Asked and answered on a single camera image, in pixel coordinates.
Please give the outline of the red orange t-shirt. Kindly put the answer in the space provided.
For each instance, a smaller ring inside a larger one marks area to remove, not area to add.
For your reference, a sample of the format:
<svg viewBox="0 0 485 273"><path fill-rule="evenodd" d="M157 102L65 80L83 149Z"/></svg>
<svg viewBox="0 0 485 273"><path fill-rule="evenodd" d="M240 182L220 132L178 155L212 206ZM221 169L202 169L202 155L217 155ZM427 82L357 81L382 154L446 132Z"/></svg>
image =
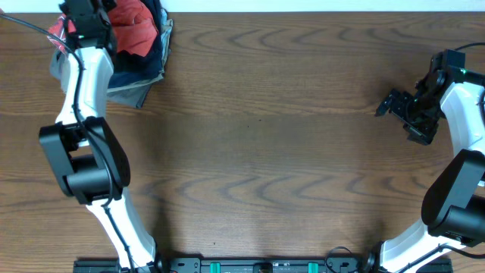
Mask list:
<svg viewBox="0 0 485 273"><path fill-rule="evenodd" d="M140 0L66 0L48 39L62 52L105 49L147 56L158 35L155 16Z"/></svg>

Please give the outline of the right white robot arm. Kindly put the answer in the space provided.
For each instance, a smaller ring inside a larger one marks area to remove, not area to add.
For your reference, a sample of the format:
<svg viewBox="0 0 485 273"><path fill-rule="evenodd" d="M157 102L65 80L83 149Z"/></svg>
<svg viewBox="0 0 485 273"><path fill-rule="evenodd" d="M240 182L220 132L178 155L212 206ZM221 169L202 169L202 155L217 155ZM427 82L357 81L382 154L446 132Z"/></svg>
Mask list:
<svg viewBox="0 0 485 273"><path fill-rule="evenodd" d="M454 157L430 186L421 217L397 237L379 243L363 267L366 272L451 272L440 263L449 252L467 256L466 248L484 242L484 77L451 67L428 74L418 93L392 92L377 109L399 116L410 134L428 143L437 121L445 118Z"/></svg>

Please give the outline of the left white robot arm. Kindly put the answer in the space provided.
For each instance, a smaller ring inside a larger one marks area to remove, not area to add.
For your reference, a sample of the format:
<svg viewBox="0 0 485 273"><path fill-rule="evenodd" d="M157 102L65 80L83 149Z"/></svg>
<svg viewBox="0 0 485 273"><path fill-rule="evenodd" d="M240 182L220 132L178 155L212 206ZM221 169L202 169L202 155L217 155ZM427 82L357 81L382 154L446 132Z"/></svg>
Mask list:
<svg viewBox="0 0 485 273"><path fill-rule="evenodd" d="M53 125L39 142L64 195L73 197L99 221L118 254L115 272L160 272L157 244L146 230L128 186L130 165L105 120L107 91L114 73L116 42L108 12L114 1L65 1L61 72L65 92Z"/></svg>

